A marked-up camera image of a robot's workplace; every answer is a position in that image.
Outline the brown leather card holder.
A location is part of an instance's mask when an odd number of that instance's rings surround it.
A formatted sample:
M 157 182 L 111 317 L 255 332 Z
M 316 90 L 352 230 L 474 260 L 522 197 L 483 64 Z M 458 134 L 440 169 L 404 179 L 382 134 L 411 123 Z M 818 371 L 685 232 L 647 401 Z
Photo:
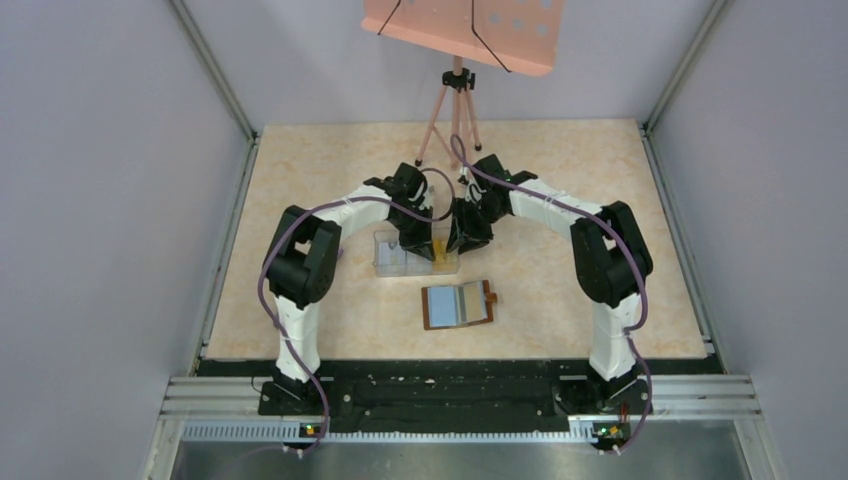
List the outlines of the brown leather card holder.
M 421 289 L 425 331 L 460 329 L 494 322 L 498 295 L 488 280 Z

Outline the gold VIP card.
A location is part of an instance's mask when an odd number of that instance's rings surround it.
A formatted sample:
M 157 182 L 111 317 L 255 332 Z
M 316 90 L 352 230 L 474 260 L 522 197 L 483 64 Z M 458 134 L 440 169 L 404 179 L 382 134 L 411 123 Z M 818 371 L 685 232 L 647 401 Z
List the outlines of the gold VIP card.
M 480 322 L 488 318 L 486 294 L 482 281 L 469 282 L 459 286 L 457 295 L 461 324 Z

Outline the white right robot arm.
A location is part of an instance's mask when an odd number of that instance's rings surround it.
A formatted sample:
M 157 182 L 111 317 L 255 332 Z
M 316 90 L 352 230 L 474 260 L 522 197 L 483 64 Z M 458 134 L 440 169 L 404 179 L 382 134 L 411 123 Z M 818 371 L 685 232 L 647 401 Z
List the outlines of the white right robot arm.
M 455 201 L 447 249 L 464 254 L 487 246 L 507 215 L 535 221 L 569 241 L 578 284 L 592 302 L 589 404 L 612 412 L 627 397 L 621 377 L 637 363 L 631 335 L 647 321 L 646 278 L 653 259 L 630 206 L 577 200 L 535 174 L 507 171 L 496 155 L 465 162 L 464 199 Z

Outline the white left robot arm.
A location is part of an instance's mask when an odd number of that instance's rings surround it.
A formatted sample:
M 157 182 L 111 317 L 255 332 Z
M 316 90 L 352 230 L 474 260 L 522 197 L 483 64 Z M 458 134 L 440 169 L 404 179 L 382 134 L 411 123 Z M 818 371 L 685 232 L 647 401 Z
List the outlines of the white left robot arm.
M 269 290 L 276 309 L 260 303 L 280 333 L 276 361 L 289 379 L 283 401 L 297 413 L 319 404 L 314 380 L 320 366 L 317 349 L 320 302 L 330 290 L 343 241 L 372 224 L 388 222 L 398 233 L 398 246 L 418 258 L 436 258 L 432 224 L 436 222 L 428 182 L 418 168 L 402 163 L 385 178 L 372 177 L 337 200 L 304 209 L 285 209 L 263 260 L 257 289 Z

